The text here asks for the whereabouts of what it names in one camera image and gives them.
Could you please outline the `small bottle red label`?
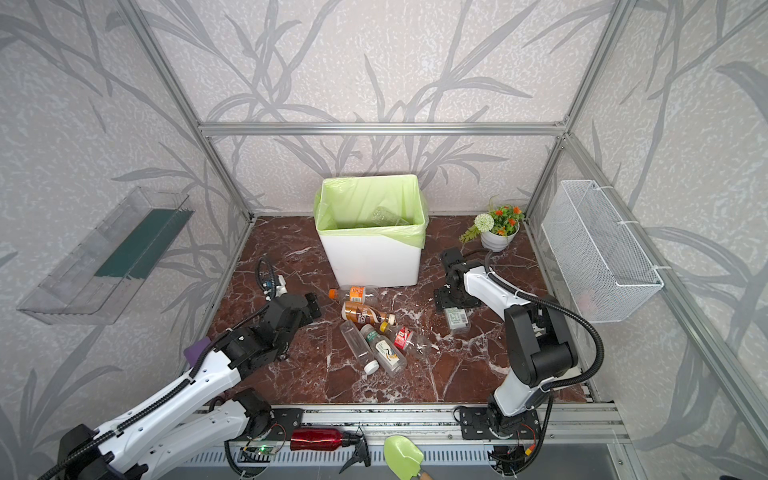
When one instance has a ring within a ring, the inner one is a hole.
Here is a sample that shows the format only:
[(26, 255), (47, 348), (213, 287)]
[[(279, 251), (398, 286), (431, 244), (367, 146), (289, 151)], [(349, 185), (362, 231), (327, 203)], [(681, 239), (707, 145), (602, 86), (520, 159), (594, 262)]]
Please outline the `small bottle red label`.
[(429, 339), (413, 329), (384, 322), (379, 332), (389, 338), (400, 351), (411, 355), (427, 355), (432, 348)]

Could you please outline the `clear square bottle white cap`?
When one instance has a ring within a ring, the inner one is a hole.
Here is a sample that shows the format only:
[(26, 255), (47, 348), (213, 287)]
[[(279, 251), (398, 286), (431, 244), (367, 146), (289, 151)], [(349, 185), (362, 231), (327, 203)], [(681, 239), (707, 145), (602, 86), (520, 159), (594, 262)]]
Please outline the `clear square bottle white cap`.
[(353, 356), (363, 367), (364, 373), (366, 375), (375, 373), (380, 365), (357, 326), (349, 320), (343, 320), (340, 325), (340, 332)]

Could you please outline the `brown tea bottle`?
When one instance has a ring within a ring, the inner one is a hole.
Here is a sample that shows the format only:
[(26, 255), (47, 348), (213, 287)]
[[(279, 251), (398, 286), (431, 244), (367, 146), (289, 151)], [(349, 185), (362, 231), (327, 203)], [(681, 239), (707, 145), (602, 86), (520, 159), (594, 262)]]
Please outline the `brown tea bottle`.
[(390, 325), (396, 324), (394, 314), (386, 313), (370, 305), (354, 301), (344, 302), (341, 309), (341, 316), (343, 319), (351, 321), (357, 325), (379, 325), (382, 323), (388, 323)]

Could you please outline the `bottle white label green band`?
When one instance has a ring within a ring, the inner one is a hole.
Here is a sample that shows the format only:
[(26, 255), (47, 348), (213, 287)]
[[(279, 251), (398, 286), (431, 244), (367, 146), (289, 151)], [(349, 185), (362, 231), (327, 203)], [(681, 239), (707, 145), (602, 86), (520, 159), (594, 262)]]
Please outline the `bottle white label green band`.
[(381, 368), (388, 375), (394, 376), (406, 369), (406, 358), (390, 339), (379, 334), (370, 324), (364, 325), (360, 331)]

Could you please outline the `small bottle orange label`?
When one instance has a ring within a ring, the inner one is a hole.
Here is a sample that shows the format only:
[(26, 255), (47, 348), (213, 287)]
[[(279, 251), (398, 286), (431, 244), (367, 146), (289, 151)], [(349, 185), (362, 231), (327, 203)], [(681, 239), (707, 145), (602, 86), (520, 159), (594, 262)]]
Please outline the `small bottle orange label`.
[(346, 289), (330, 289), (328, 291), (328, 297), (331, 300), (339, 302), (358, 302), (362, 304), (373, 305), (378, 295), (378, 289), (376, 287), (368, 286), (350, 286)]

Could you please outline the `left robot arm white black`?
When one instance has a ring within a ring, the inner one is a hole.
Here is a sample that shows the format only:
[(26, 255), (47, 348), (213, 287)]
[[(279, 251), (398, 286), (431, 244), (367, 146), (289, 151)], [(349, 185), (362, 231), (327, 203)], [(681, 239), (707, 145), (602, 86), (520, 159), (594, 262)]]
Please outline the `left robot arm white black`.
[(191, 369), (95, 429), (80, 424), (59, 442), (45, 479), (156, 479), (208, 447), (270, 432), (270, 404), (247, 388), (197, 412), (258, 369), (286, 359), (297, 331), (322, 315), (317, 297), (284, 293), (207, 344)]

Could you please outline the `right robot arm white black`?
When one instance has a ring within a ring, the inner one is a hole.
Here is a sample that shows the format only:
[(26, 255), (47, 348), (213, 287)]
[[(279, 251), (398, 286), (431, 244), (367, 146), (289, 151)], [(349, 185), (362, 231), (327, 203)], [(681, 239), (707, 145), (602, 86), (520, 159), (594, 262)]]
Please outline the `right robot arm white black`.
[[(554, 399), (554, 392), (595, 376), (605, 360), (597, 329), (580, 314), (554, 300), (538, 297), (501, 278), (487, 261), (470, 260), (460, 249), (440, 254), (445, 284), (434, 293), (436, 309), (448, 313), (486, 306), (504, 323), (511, 368), (484, 408), (460, 406), (457, 422), (465, 440), (505, 440), (521, 431), (539, 439), (537, 409)], [(569, 321), (583, 328), (595, 346), (595, 356), (583, 372), (567, 377), (579, 362)]]

